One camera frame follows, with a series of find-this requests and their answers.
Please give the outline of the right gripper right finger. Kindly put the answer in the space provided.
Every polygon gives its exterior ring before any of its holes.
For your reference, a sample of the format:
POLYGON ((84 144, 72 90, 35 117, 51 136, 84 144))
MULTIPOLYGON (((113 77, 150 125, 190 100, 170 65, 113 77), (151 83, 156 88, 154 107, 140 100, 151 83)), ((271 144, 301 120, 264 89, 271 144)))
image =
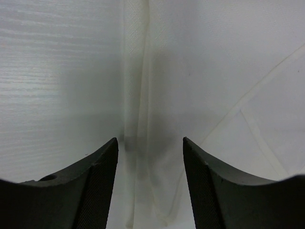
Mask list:
POLYGON ((305 177, 280 181, 243 172, 183 139, 183 160, 198 229, 302 229, 305 177))

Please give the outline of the white cloth napkin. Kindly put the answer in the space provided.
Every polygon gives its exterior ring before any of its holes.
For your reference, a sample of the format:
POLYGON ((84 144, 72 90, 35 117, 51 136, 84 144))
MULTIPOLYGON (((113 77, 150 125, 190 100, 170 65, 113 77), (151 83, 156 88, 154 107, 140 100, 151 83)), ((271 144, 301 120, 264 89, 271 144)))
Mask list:
POLYGON ((302 0, 123 1, 126 229, 192 229, 182 156, 305 171, 302 0))

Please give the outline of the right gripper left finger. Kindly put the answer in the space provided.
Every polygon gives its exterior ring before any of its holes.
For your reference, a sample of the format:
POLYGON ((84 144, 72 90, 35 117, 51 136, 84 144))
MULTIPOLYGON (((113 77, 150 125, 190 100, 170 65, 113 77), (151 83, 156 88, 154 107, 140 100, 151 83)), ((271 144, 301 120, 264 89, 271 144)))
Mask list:
POLYGON ((110 210, 118 141, 38 181, 0 181, 2 229, 104 229, 110 210))

